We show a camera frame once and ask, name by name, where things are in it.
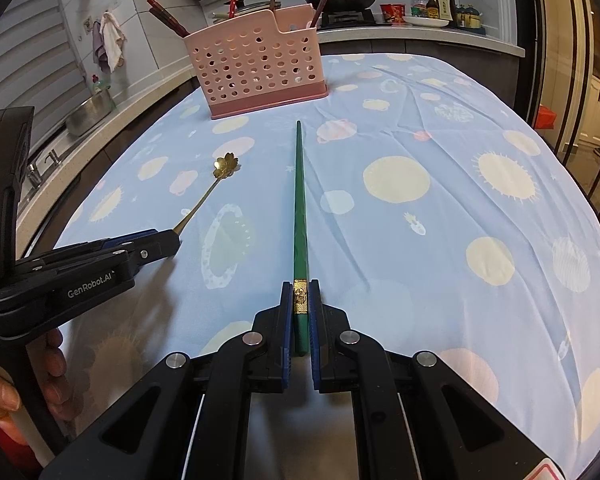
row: white plate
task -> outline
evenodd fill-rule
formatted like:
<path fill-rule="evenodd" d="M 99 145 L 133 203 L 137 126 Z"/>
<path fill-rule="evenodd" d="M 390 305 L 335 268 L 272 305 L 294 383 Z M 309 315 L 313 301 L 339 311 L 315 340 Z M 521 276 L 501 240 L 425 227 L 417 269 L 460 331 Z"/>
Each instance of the white plate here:
<path fill-rule="evenodd" d="M 421 27 L 433 27 L 433 28 L 446 27 L 449 24 L 449 20 L 436 20 L 433 18 L 417 18 L 416 16 L 405 16 L 404 21 L 407 23 L 411 23 L 411 25 L 419 25 Z"/>

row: gold spoon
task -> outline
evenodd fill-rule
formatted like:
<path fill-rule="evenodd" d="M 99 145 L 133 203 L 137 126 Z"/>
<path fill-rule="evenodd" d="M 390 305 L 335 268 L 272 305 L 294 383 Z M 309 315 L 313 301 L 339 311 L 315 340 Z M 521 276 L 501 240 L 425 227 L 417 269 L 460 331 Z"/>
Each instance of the gold spoon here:
<path fill-rule="evenodd" d="M 238 159 L 234 157 L 233 153 L 227 153 L 225 156 L 218 157 L 214 162 L 214 167 L 214 177 L 216 178 L 216 181 L 211 185 L 209 189 L 206 190 L 205 195 L 200 199 L 200 202 L 196 204 L 195 208 L 193 208 L 189 212 L 189 214 L 187 214 L 187 216 L 180 220 L 179 224 L 173 228 L 174 232 L 178 236 L 182 234 L 184 227 L 189 223 L 189 220 L 193 218 L 193 215 L 195 215 L 196 211 L 200 209 L 200 206 L 203 205 L 206 198 L 211 194 L 211 192 L 218 185 L 218 183 L 222 179 L 232 176 L 232 174 L 234 174 L 240 169 L 240 166 L 238 165 Z"/>

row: white towel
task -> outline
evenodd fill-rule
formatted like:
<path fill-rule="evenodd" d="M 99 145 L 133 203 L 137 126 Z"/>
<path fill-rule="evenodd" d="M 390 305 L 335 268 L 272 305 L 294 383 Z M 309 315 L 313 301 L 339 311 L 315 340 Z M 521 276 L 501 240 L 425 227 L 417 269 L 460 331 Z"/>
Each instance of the white towel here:
<path fill-rule="evenodd" d="M 100 31 L 104 38 L 104 50 L 107 51 L 109 68 L 113 72 L 125 63 L 122 57 L 122 44 L 126 40 L 116 17 L 110 12 L 105 12 L 100 20 Z"/>

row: soy sauce bottle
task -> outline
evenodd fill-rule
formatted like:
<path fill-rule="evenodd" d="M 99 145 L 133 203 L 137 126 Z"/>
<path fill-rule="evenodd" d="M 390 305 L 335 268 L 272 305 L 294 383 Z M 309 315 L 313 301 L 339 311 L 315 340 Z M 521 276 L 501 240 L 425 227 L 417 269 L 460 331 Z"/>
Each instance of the soy sauce bottle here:
<path fill-rule="evenodd" d="M 436 20 L 440 18 L 440 3 L 438 0 L 429 0 L 427 2 L 427 17 Z"/>
<path fill-rule="evenodd" d="M 447 27 L 458 27 L 458 10 L 456 8 L 456 0 L 438 0 L 440 6 L 440 19 L 449 20 Z"/>

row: stainless steel basin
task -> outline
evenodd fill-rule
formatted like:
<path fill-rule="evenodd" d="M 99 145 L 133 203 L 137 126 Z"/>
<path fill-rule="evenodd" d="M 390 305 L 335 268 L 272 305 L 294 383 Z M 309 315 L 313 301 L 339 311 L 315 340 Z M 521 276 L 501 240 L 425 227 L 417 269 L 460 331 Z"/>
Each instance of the stainless steel basin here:
<path fill-rule="evenodd" d="M 73 137 L 83 136 L 109 115 L 113 108 L 115 104 L 109 90 L 98 92 L 67 115 L 66 129 Z"/>

